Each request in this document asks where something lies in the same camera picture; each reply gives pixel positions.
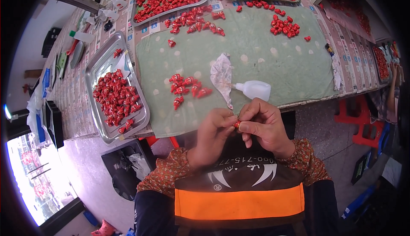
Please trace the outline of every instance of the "floral cloth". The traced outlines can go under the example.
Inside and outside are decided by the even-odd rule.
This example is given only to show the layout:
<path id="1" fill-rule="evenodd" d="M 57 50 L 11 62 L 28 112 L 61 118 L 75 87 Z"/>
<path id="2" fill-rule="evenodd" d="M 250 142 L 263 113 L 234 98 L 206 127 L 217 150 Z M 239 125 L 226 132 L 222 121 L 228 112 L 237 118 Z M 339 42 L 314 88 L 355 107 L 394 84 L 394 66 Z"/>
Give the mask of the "floral cloth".
<path id="1" fill-rule="evenodd" d="M 307 139 L 293 140 L 293 143 L 295 152 L 288 159 L 278 159 L 280 164 L 301 171 L 305 177 L 303 183 L 306 186 L 319 180 L 331 180 L 326 172 L 325 164 L 313 155 L 313 148 Z M 187 161 L 187 150 L 185 148 L 173 149 L 166 159 L 157 159 L 156 165 L 157 168 L 137 185 L 137 190 L 155 190 L 175 198 L 175 180 L 187 177 L 193 172 Z"/>

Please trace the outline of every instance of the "floor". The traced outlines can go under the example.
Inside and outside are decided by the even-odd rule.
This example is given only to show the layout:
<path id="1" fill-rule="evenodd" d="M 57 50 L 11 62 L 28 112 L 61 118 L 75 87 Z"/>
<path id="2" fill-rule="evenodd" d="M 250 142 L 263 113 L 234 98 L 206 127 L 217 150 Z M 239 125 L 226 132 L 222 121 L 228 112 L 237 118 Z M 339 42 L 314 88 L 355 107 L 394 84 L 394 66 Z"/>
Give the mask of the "floor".
<path id="1" fill-rule="evenodd" d="M 352 143 L 356 126 L 334 122 L 337 100 L 303 105 L 296 108 L 295 139 L 307 138 L 315 155 L 324 161 L 335 184 L 337 207 L 341 215 L 348 204 L 359 196 L 382 173 L 387 156 L 381 156 L 376 165 L 365 171 L 355 185 L 351 178 L 356 161 L 370 147 Z M 134 204 L 121 198 L 112 187 L 111 177 L 101 159 L 109 150 L 98 137 L 65 141 L 59 149 L 63 166 L 79 198 L 95 217 L 115 226 L 121 232 L 133 227 Z M 167 156 L 172 145 L 161 139 L 152 146 L 158 156 Z"/>

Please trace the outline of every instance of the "person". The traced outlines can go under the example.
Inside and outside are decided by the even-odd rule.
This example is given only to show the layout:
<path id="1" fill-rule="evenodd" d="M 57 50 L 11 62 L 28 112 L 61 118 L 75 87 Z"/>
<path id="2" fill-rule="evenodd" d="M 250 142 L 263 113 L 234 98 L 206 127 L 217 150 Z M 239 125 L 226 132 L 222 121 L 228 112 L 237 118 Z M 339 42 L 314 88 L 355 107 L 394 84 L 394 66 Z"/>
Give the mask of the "person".
<path id="1" fill-rule="evenodd" d="M 239 116 L 211 110 L 192 148 L 156 164 L 137 186 L 137 236 L 338 234 L 324 163 L 307 139 L 289 140 L 280 110 L 259 98 Z"/>
<path id="2" fill-rule="evenodd" d="M 371 122 L 376 120 L 397 124 L 397 104 L 400 94 L 400 84 L 404 82 L 402 68 L 392 63 L 392 82 L 389 87 L 365 94 L 367 105 L 371 113 Z"/>

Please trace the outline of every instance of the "red plastic stool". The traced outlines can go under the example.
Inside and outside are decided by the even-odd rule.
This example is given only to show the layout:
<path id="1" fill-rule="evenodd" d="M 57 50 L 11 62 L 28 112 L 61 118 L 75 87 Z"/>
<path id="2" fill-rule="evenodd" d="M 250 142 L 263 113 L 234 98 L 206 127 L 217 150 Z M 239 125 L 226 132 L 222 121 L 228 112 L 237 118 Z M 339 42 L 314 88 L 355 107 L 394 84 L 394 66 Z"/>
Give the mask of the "red plastic stool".
<path id="1" fill-rule="evenodd" d="M 151 147 L 154 143 L 156 143 L 160 138 L 156 138 L 155 136 L 148 136 L 148 137 L 142 137 L 142 138 L 139 138 L 139 140 L 142 140 L 142 139 L 147 139 L 147 141 L 148 141 L 148 145 Z M 171 143 L 172 143 L 172 146 L 174 146 L 174 148 L 179 148 L 179 144 L 178 144 L 178 142 L 177 142 L 177 139 L 174 137 L 174 136 L 171 136 L 170 138 L 170 141 L 171 141 Z"/>
<path id="2" fill-rule="evenodd" d="M 335 115 L 334 119 L 339 123 L 347 124 L 370 124 L 370 110 L 367 107 L 366 98 L 364 95 L 355 97 L 356 109 L 353 111 L 353 116 L 347 114 L 346 99 L 339 100 L 340 114 Z"/>
<path id="3" fill-rule="evenodd" d="M 373 148 L 379 148 L 379 140 L 382 135 L 384 122 L 376 121 L 373 124 L 370 124 L 369 131 L 365 133 L 365 136 L 363 136 L 363 130 L 365 128 L 365 125 L 366 124 L 359 125 L 359 132 L 357 133 L 357 135 L 353 135 L 353 142 L 356 144 L 371 146 Z M 373 127 L 376 127 L 376 136 L 374 139 L 370 139 Z"/>

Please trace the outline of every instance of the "worktable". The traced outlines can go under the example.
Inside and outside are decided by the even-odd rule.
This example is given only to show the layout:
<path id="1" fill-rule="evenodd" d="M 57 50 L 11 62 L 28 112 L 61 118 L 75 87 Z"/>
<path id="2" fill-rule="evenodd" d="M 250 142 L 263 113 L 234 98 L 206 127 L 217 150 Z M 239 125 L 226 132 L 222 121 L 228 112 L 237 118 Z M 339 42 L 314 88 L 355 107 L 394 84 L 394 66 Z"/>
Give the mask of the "worktable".
<path id="1" fill-rule="evenodd" d="M 149 34 L 158 32 L 161 28 L 164 29 L 164 20 L 169 17 L 177 16 L 176 13 L 170 13 L 141 26 L 132 27 L 130 21 L 133 17 L 131 9 L 134 0 L 127 0 L 127 2 L 128 7 L 119 11 L 119 19 L 113 23 L 113 28 L 108 32 L 104 32 L 103 23 L 100 23 L 96 30 L 94 30 L 93 27 L 90 27 L 86 31 L 86 33 L 94 34 L 95 40 L 90 44 L 85 43 L 85 51 L 79 64 L 74 69 L 71 69 L 68 63 L 64 79 L 60 80 L 57 78 L 54 89 L 51 93 L 48 93 L 46 97 L 47 100 L 53 100 L 62 112 L 64 140 L 98 136 L 98 130 L 94 125 L 88 95 L 86 94 L 84 76 L 86 65 L 99 50 L 101 45 L 104 44 L 116 31 L 123 31 L 126 36 L 131 62 L 134 64 L 134 70 L 137 77 L 140 77 L 139 64 L 138 61 L 136 61 L 135 55 L 136 43 Z M 233 2 L 231 0 L 208 0 L 208 3 L 205 4 L 212 4 L 214 11 L 244 5 L 242 1 Z M 285 5 L 285 3 L 280 3 L 278 1 L 273 1 L 273 4 Z M 363 94 L 369 91 L 375 91 L 388 84 L 387 82 L 382 83 L 379 79 L 375 57 L 371 50 L 372 46 L 367 40 L 341 27 L 339 24 L 331 22 L 326 18 L 324 11 L 320 7 L 313 5 L 310 0 L 301 0 L 301 3 L 298 5 L 310 8 L 312 13 L 315 14 L 320 28 L 324 33 L 326 42 L 335 52 L 336 59 L 340 61 L 342 87 L 339 94 L 336 95 L 327 96 L 322 99 L 288 103 L 281 105 L 278 108 L 288 110 L 292 107 L 307 103 Z M 72 16 L 64 25 L 45 62 L 43 74 L 46 68 L 50 68 L 54 65 L 55 57 L 59 54 L 58 52 L 62 48 L 64 38 L 70 37 L 70 25 L 76 24 L 83 12 L 83 9 L 76 8 Z M 148 125 L 145 129 L 139 131 L 134 137 L 137 138 L 151 135 L 153 135 L 153 132 L 151 126 Z"/>

